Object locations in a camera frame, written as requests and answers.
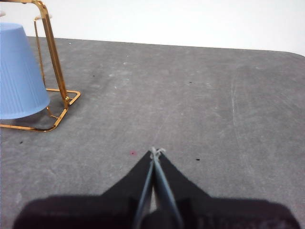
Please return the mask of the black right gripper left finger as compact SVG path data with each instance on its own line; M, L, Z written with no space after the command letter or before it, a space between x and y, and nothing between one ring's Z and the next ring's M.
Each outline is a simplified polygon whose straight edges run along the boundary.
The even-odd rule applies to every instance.
M16 217L15 229L130 229L150 170L147 152L100 195L55 195L30 201Z

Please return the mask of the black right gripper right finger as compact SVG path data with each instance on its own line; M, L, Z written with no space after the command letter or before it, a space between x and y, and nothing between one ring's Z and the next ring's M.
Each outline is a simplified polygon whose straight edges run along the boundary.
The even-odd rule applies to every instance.
M164 155L159 163L186 229L298 229L286 206L264 199L216 198L200 189Z

